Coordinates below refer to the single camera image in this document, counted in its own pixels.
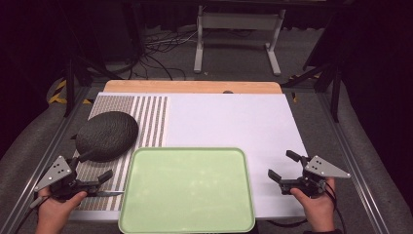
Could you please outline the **light green plastic tray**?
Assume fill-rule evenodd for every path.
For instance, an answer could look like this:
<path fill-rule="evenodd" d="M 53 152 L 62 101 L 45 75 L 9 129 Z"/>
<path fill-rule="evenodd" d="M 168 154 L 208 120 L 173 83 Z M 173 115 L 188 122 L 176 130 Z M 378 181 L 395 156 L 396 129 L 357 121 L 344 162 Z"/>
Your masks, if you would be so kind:
<path fill-rule="evenodd" d="M 240 149 L 148 147 L 133 154 L 118 221 L 124 234 L 245 233 L 254 224 Z"/>

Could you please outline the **aluminium rail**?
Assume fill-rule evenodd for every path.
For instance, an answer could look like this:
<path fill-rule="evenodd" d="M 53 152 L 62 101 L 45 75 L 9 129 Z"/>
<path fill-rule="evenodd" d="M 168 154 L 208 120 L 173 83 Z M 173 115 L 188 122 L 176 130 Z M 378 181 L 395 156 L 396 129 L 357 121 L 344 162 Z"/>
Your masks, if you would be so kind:
<path fill-rule="evenodd" d="M 358 197 L 363 204 L 363 207 L 367 213 L 367 216 L 373 226 L 376 234 L 390 234 L 389 228 L 383 219 L 383 216 L 376 204 L 375 199 L 372 196 L 371 190 L 367 185 L 367 182 L 362 174 L 360 167 L 357 164 L 357 160 L 348 139 L 343 132 L 341 124 L 338 119 L 334 119 L 330 110 L 330 102 L 325 94 L 317 94 L 317 98 L 321 105 L 321 109 L 326 116 L 329 125 L 337 138 L 341 151 L 344 156 L 344 161 L 350 174 L 352 175 L 352 181 L 356 187 Z"/>
<path fill-rule="evenodd" d="M 57 156 L 57 148 L 82 107 L 90 88 L 80 88 L 70 114 L 66 105 L 52 103 L 18 136 L 0 160 L 0 234 L 13 234 L 32 198 L 33 186 Z"/>

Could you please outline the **yellow black hazard tape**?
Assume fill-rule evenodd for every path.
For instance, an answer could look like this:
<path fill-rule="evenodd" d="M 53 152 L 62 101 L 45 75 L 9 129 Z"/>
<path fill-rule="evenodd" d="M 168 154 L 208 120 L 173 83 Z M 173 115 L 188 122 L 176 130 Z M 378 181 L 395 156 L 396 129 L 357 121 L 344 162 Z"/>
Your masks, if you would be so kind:
<path fill-rule="evenodd" d="M 288 78 L 288 81 L 293 81 L 293 80 L 296 80 L 296 79 L 298 79 L 299 78 L 299 76 L 298 75 L 292 75 L 292 76 L 290 76 L 289 78 Z M 307 80 L 306 81 L 318 81 L 318 79 L 320 78 L 320 75 L 319 74 L 317 74 L 317 75 L 314 75 L 314 76 L 311 76 L 310 78 L 307 78 Z M 297 96 L 296 96 L 296 93 L 291 93 L 291 96 L 292 96 L 292 100 L 293 100 L 293 102 L 297 102 L 298 101 L 298 99 L 297 99 Z"/>
<path fill-rule="evenodd" d="M 52 96 L 49 99 L 49 103 L 62 103 L 67 104 L 67 99 L 61 96 L 63 89 L 66 87 L 66 80 L 62 79 L 58 85 L 56 86 L 55 91 L 53 92 Z"/>

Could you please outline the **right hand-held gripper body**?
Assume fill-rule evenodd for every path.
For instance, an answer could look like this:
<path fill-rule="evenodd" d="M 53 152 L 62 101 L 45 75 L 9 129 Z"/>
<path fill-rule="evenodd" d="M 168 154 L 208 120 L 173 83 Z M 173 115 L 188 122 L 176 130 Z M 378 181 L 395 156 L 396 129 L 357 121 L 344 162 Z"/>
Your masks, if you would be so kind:
<path fill-rule="evenodd" d="M 351 174 L 343 171 L 325 159 L 301 156 L 302 175 L 296 179 L 281 179 L 279 186 L 282 195 L 290 195 L 291 188 L 298 188 L 307 196 L 320 195 L 326 190 L 328 177 L 350 178 Z"/>

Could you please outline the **person's left hand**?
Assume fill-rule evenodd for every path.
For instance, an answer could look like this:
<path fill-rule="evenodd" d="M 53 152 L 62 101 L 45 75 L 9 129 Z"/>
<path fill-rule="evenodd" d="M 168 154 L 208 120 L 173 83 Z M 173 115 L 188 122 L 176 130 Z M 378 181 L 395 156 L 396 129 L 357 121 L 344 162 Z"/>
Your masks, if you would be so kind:
<path fill-rule="evenodd" d="M 71 212 L 80 205 L 88 193 L 81 191 L 65 202 L 60 202 L 52 198 L 51 192 L 47 188 L 40 190 L 39 195 L 48 197 L 48 199 L 40 205 L 39 224 L 60 229 L 66 224 Z"/>

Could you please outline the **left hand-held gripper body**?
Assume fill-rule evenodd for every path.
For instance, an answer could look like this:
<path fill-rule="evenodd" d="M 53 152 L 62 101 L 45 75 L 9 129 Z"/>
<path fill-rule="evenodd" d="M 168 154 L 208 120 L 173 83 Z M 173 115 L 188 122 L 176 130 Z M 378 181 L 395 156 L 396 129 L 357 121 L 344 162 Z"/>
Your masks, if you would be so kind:
<path fill-rule="evenodd" d="M 80 191 L 86 191 L 95 196 L 101 185 L 101 177 L 96 181 L 82 181 L 77 178 L 76 168 L 80 160 L 78 157 L 65 159 L 58 156 L 37 182 L 34 192 L 48 187 L 53 197 L 58 200 L 68 200 Z"/>

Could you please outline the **white metal stand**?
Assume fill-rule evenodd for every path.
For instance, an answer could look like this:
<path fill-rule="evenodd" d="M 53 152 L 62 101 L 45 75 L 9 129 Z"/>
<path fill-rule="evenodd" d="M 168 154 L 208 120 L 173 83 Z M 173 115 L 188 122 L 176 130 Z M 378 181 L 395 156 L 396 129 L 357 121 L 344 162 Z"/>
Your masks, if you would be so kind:
<path fill-rule="evenodd" d="M 205 29 L 271 30 L 272 39 L 265 44 L 265 49 L 273 73 L 276 76 L 280 76 L 282 72 L 276 57 L 275 48 L 282 30 L 284 16 L 285 10 L 279 10 L 274 15 L 208 13 L 204 11 L 203 6 L 199 6 L 194 72 L 202 72 Z"/>

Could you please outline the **white board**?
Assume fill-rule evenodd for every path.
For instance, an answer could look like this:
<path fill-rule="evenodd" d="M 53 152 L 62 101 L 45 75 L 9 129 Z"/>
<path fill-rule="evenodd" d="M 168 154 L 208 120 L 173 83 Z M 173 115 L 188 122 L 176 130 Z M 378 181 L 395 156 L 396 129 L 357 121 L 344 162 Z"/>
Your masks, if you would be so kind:
<path fill-rule="evenodd" d="M 169 99 L 163 147 L 238 147 L 245 155 L 258 219 L 302 216 L 299 203 L 281 195 L 267 176 L 272 169 L 285 178 L 301 175 L 301 167 L 285 156 L 287 150 L 306 153 L 283 94 L 132 94 Z"/>

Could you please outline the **striped woven placemat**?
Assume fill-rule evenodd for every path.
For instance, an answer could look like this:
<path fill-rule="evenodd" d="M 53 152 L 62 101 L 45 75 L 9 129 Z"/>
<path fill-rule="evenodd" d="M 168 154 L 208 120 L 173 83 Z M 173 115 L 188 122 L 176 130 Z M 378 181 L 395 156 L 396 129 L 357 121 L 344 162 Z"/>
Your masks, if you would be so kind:
<path fill-rule="evenodd" d="M 108 170 L 112 170 L 113 176 L 102 184 L 101 189 L 123 191 L 133 153 L 140 147 L 159 147 L 164 144 L 169 117 L 169 99 L 162 96 L 98 95 L 89 118 L 92 119 L 108 111 L 130 114 L 139 127 L 137 140 L 133 147 L 118 159 L 105 163 L 91 161 L 80 163 L 77 173 L 82 181 L 91 181 Z"/>

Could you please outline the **black tripod stand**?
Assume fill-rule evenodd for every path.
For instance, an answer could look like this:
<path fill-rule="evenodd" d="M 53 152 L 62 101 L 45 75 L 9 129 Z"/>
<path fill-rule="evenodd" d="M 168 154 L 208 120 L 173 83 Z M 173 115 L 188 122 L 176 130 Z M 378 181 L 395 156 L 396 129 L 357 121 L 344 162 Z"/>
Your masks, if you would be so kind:
<path fill-rule="evenodd" d="M 340 67 L 347 45 L 345 34 L 343 20 L 336 14 L 329 20 L 303 65 L 304 69 L 308 66 L 312 66 L 313 69 L 301 75 L 293 75 L 286 83 L 281 84 L 282 88 L 293 88 L 318 75 L 318 81 L 314 84 L 316 93 L 324 93 L 329 85 L 332 85 L 330 113 L 335 122 L 338 121 L 338 102 L 342 77 Z"/>
<path fill-rule="evenodd" d="M 97 65 L 96 63 L 79 56 L 71 57 L 65 67 L 65 80 L 66 80 L 66 110 L 65 117 L 68 117 L 72 110 L 75 107 L 75 89 L 74 81 L 76 77 L 86 80 L 89 78 L 87 74 L 87 68 L 91 67 L 96 70 L 98 73 L 102 74 L 105 77 L 108 77 L 110 80 L 121 80 L 121 77 L 108 71 L 103 66 Z"/>

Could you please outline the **person's right hand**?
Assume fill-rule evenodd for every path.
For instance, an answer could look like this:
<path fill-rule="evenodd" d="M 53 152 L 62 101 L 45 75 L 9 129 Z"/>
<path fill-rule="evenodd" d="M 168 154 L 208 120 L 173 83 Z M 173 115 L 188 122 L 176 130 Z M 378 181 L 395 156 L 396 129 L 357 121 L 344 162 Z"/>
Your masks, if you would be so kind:
<path fill-rule="evenodd" d="M 334 225 L 334 203 L 326 194 L 310 198 L 298 188 L 291 188 L 290 193 L 302 205 L 306 218 L 313 225 Z"/>

